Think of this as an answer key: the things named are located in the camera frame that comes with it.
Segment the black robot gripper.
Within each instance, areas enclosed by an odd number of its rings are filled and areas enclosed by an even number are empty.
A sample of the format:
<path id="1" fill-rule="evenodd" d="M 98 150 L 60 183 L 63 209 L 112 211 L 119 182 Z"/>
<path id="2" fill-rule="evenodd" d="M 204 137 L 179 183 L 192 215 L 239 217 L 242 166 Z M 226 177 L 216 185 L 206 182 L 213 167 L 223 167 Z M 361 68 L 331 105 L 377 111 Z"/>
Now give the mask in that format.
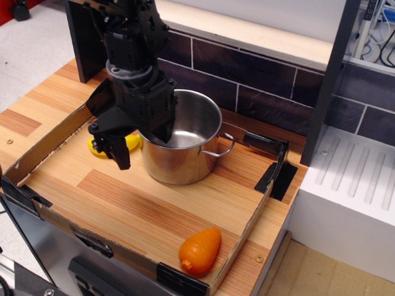
<path id="1" fill-rule="evenodd" d="M 96 117 L 88 131 L 93 148 L 112 159 L 120 170 L 130 168 L 127 134 L 134 130 L 152 133 L 156 142 L 168 143 L 173 135 L 177 82 L 159 73 L 149 88 L 132 88 L 127 81 L 106 78 L 87 101 Z"/>

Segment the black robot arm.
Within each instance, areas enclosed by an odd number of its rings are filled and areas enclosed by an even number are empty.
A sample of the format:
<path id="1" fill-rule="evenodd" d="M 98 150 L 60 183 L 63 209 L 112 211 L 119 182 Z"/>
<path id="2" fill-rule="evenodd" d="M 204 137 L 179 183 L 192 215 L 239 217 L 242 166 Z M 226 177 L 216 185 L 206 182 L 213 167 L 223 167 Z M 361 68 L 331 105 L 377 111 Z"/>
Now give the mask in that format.
<path id="1" fill-rule="evenodd" d="M 84 1 L 106 52 L 106 78 L 86 102 L 96 120 L 88 131 L 93 147 L 130 167 L 126 136 L 135 130 L 161 141 L 172 137 L 176 82 L 159 69 L 158 55 L 169 42 L 169 27 L 154 1 Z"/>

